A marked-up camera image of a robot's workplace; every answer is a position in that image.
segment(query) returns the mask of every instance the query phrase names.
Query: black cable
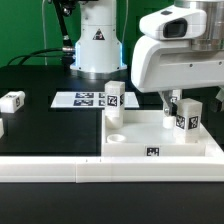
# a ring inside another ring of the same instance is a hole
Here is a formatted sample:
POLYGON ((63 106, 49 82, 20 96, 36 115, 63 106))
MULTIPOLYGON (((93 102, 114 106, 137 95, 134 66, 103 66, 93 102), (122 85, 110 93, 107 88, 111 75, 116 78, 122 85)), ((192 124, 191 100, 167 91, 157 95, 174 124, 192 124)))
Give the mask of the black cable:
POLYGON ((44 50, 40 50, 40 51, 35 51, 29 55, 27 55, 26 57, 24 57, 18 65, 23 65, 23 63, 25 61, 27 61, 30 57, 37 55, 37 54, 42 54, 42 53, 49 53, 49 52, 56 52, 56 51, 62 51, 62 48, 49 48, 49 49, 44 49, 44 50))
POLYGON ((53 0, 55 11, 58 17, 58 22, 61 28, 61 33, 63 36, 63 45, 64 46, 73 46, 71 39, 69 38, 68 31, 65 25, 65 21, 62 15, 62 10, 60 3, 57 0, 53 0))
POLYGON ((15 61, 16 59, 18 58, 25 58, 25 57, 35 57, 35 58, 45 58, 45 57, 48 57, 48 58, 61 58, 62 55, 19 55, 17 57, 14 57, 12 58, 8 63, 7 63, 7 66, 9 66, 13 61, 15 61))

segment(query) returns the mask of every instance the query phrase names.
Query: circular hole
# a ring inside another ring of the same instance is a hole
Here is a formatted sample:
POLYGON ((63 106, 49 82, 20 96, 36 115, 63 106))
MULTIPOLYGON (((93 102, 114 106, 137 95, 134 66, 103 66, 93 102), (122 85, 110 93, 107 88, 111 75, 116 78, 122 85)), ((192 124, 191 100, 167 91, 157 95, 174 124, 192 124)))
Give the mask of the circular hole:
POLYGON ((109 135, 107 137, 107 142, 108 143, 124 143, 126 142, 126 137, 124 135, 119 135, 119 134, 109 135))

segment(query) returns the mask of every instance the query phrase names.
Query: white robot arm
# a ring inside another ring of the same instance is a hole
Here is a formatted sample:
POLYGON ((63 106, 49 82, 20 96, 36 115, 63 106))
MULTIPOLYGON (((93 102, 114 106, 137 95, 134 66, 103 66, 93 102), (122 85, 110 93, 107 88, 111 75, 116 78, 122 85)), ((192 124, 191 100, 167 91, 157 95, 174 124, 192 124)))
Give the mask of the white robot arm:
POLYGON ((224 0, 176 0, 141 19, 131 79, 141 92, 224 85, 224 0))

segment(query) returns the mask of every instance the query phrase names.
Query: white block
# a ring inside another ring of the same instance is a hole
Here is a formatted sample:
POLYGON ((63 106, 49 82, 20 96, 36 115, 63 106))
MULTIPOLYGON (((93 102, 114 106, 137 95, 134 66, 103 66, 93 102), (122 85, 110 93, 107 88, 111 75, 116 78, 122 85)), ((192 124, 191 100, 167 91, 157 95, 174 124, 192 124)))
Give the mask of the white block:
POLYGON ((0 119, 0 138, 4 135, 3 120, 0 119))
POLYGON ((196 143, 200 133, 202 103, 192 99, 176 102, 174 137, 178 143, 196 143))
POLYGON ((125 83, 109 81, 105 85, 106 125, 111 129, 123 126, 125 83))
POLYGON ((2 113, 15 113, 24 105, 25 93, 9 92, 0 99, 0 109, 2 113))

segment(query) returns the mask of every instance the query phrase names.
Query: marker sheet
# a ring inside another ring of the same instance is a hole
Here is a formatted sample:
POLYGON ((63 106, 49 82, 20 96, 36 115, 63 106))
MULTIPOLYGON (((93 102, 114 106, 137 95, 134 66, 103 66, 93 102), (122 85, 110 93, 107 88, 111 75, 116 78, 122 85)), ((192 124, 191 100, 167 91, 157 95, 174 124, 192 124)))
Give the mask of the marker sheet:
MULTIPOLYGON (((139 108, 134 92, 125 92, 125 108, 139 108)), ((104 108, 104 92, 57 92, 51 108, 104 108)))

